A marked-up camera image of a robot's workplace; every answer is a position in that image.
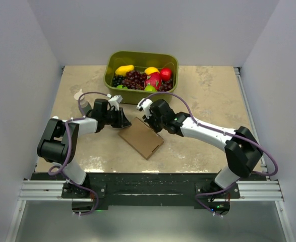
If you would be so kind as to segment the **brown cardboard express box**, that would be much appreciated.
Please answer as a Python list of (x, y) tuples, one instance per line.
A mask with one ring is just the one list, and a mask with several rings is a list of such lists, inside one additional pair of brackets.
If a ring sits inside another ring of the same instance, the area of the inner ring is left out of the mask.
[(132, 119), (130, 127), (119, 131), (119, 136), (146, 160), (164, 143), (161, 136), (137, 117)]

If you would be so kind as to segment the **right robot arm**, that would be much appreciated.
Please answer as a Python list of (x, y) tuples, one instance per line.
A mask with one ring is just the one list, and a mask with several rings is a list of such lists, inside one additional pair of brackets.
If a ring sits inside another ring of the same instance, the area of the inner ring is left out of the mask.
[(200, 188), (204, 194), (212, 193), (217, 198), (223, 198), (233, 182), (250, 176), (263, 155), (246, 127), (227, 129), (202, 122), (189, 113), (175, 113), (163, 99), (142, 99), (137, 110), (144, 112), (144, 122), (157, 133), (166, 130), (170, 134), (194, 138), (225, 153), (227, 166)]

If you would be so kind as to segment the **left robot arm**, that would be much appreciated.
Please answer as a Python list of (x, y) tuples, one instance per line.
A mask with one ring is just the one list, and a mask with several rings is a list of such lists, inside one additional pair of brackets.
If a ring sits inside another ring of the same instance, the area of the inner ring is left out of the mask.
[(61, 174), (71, 184), (71, 189), (80, 198), (95, 194), (86, 172), (75, 161), (78, 138), (85, 134), (100, 132), (105, 126), (123, 129), (131, 126), (117, 97), (110, 100), (96, 99), (93, 108), (80, 118), (62, 120), (51, 118), (37, 146), (37, 155), (52, 163), (48, 174)]

